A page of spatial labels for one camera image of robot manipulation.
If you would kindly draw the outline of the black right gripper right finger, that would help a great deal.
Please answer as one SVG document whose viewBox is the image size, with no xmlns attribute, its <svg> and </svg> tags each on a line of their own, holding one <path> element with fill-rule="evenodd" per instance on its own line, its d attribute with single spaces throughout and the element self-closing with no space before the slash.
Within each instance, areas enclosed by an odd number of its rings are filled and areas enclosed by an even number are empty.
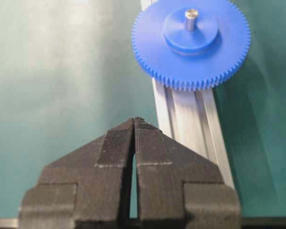
<svg viewBox="0 0 286 229">
<path fill-rule="evenodd" d="M 137 117 L 134 121 L 143 229 L 239 229 L 237 193 L 219 167 Z"/>
</svg>

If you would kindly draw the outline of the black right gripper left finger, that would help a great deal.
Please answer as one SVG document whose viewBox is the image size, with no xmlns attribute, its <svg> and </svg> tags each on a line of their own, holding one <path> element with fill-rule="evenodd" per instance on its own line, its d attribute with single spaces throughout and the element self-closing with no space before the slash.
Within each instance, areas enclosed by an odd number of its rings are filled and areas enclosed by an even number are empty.
<svg viewBox="0 0 286 229">
<path fill-rule="evenodd" d="M 19 210 L 21 229 L 117 229 L 128 218 L 134 120 L 48 164 Z"/>
</svg>

